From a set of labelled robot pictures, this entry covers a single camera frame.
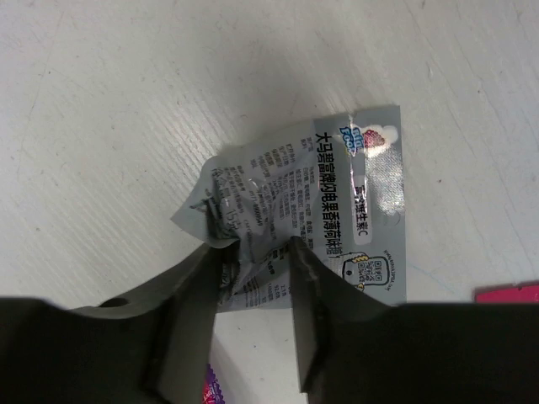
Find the purple Fox's candy bag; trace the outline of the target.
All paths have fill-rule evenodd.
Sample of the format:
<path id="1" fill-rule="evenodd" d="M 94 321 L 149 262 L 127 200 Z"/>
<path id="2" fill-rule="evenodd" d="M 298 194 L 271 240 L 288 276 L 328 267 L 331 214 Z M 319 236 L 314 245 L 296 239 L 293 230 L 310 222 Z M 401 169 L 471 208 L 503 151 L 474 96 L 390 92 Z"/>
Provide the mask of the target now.
<path id="1" fill-rule="evenodd" d="M 203 404 L 225 404 L 220 382 L 210 364 L 206 366 L 205 384 L 202 396 Z"/>

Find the pink red snack packet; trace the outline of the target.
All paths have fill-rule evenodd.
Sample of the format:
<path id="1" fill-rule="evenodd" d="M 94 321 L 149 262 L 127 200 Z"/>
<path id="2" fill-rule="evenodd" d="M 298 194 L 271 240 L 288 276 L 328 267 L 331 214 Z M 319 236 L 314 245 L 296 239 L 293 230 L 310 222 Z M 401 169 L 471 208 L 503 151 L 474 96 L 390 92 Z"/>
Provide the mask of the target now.
<path id="1" fill-rule="evenodd" d="M 538 290 L 538 283 L 492 286 L 477 289 L 474 300 L 488 304 L 537 304 Z"/>

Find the grey candy sachet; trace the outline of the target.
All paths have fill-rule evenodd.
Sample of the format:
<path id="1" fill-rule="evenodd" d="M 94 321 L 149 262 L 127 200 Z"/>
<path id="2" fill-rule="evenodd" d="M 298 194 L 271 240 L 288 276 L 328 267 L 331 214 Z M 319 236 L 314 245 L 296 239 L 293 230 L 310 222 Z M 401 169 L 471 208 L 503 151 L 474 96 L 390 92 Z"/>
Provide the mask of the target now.
<path id="1" fill-rule="evenodd" d="M 290 302 L 292 237 L 355 289 L 406 300 L 401 110 L 308 120 L 209 159 L 173 223 L 214 248 L 223 311 Z"/>

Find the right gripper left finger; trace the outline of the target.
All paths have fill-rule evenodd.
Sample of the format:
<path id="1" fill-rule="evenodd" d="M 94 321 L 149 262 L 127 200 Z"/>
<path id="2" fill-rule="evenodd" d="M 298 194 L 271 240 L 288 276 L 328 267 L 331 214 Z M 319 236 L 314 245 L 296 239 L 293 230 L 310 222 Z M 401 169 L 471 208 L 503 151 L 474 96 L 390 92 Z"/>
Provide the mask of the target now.
<path id="1" fill-rule="evenodd" d="M 220 297 L 236 247 L 207 245 L 100 306 L 74 310 L 83 348 L 71 403 L 199 403 Z"/>

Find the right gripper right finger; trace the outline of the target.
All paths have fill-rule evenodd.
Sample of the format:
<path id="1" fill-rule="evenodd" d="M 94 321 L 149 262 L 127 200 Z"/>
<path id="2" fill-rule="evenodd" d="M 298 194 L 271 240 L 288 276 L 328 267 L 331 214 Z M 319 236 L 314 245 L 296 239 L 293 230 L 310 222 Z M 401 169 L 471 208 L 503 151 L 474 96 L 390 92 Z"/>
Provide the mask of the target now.
<path id="1" fill-rule="evenodd" d="M 324 265 L 300 237 L 289 242 L 290 281 L 300 391 L 309 396 L 362 396 L 360 325 L 390 306 L 358 291 Z"/>

